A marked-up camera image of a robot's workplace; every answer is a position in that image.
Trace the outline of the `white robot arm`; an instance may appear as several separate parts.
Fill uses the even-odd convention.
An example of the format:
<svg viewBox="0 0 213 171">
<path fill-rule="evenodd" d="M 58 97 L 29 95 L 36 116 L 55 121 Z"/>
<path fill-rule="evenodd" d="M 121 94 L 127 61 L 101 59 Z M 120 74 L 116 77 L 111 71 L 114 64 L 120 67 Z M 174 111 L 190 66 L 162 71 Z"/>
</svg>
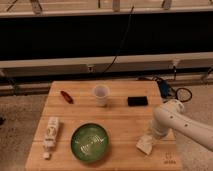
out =
<svg viewBox="0 0 213 171">
<path fill-rule="evenodd" d="M 176 99 L 153 110 L 151 132 L 156 139 L 164 138 L 173 129 L 213 152 L 213 127 L 183 115 L 184 105 Z"/>
</svg>

